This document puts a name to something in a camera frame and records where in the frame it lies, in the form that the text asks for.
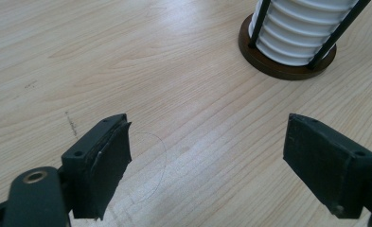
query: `white ribbed cylinder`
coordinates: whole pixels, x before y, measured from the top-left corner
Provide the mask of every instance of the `white ribbed cylinder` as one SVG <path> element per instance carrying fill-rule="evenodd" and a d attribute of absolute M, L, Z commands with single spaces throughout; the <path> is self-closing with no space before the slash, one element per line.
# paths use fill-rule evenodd
<path fill-rule="evenodd" d="M 290 66 L 306 65 L 358 0 L 272 0 L 257 39 L 268 58 Z M 262 0 L 249 25 L 253 34 Z"/>

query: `thin curved line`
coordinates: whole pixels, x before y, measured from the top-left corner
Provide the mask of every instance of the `thin curved line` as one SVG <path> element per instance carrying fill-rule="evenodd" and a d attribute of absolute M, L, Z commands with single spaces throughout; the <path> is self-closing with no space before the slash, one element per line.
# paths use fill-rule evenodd
<path fill-rule="evenodd" d="M 165 142 L 163 142 L 163 140 L 162 140 L 159 136 L 157 136 L 157 135 L 155 135 L 155 134 L 152 134 L 152 133 L 150 133 L 150 132 L 143 132 L 143 131 L 135 132 L 135 134 L 148 134 L 148 135 L 152 135 L 152 136 L 158 138 L 158 140 L 160 140 L 160 142 L 161 142 L 162 145 L 163 145 L 163 148 L 165 149 L 165 164 L 164 164 L 164 167 L 163 167 L 162 175 L 161 175 L 161 177 L 160 177 L 160 179 L 159 179 L 159 183 L 158 183 L 158 185 L 156 185 L 156 187 L 153 189 L 153 192 L 152 192 L 148 197 L 146 197 L 146 198 L 145 198 L 144 200 L 142 200 L 142 201 L 137 202 L 137 203 L 140 203 L 140 202 L 146 201 L 146 200 L 148 200 L 150 197 L 152 197 L 152 196 L 155 194 L 155 192 L 158 190 L 160 184 L 162 183 L 162 181 L 163 181 L 163 176 L 165 175 L 165 172 L 166 172 L 166 165 L 167 165 L 167 163 L 168 163 L 168 149 L 166 148 Z"/>

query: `dark brown wooden base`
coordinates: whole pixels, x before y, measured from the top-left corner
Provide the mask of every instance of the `dark brown wooden base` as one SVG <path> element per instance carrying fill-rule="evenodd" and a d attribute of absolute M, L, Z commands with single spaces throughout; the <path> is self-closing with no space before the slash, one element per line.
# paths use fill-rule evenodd
<path fill-rule="evenodd" d="M 239 50 L 244 58 L 250 62 L 256 69 L 271 77 L 287 80 L 310 79 L 321 74 L 332 62 L 336 56 L 336 44 L 330 49 L 314 69 L 307 66 L 289 66 L 278 63 L 266 57 L 257 48 L 250 48 L 250 36 L 248 35 L 248 26 L 250 25 L 252 14 L 248 16 L 241 25 L 239 31 Z"/>

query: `light wood surface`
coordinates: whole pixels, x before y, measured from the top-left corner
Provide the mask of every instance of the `light wood surface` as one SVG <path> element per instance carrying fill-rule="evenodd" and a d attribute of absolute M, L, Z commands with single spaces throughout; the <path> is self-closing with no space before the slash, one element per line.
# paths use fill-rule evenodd
<path fill-rule="evenodd" d="M 289 113 L 372 150 L 372 2 L 317 78 L 240 54 L 256 1 L 0 0 L 0 202 L 100 119 L 133 122 L 103 221 L 74 226 L 366 226 L 330 214 L 282 160 Z"/>

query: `black rod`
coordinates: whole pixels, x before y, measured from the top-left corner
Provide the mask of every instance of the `black rod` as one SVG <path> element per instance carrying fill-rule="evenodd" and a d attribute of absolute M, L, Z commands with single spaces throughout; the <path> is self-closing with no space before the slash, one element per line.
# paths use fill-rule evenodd
<path fill-rule="evenodd" d="M 259 9 L 257 22 L 254 25 L 254 31 L 251 35 L 250 43 L 248 44 L 248 47 L 250 48 L 256 48 L 257 39 L 259 31 L 262 28 L 263 20 L 265 19 L 266 12 L 268 11 L 268 7 L 271 4 L 271 0 L 262 0 L 261 8 Z"/>
<path fill-rule="evenodd" d="M 359 0 L 357 4 L 351 9 L 345 19 L 338 25 L 338 27 L 329 36 L 327 41 L 322 45 L 321 49 L 315 54 L 310 63 L 307 65 L 309 69 L 314 69 L 319 61 L 324 58 L 328 51 L 336 44 L 336 41 L 343 35 L 347 28 L 353 23 L 357 16 L 363 11 L 371 0 Z"/>

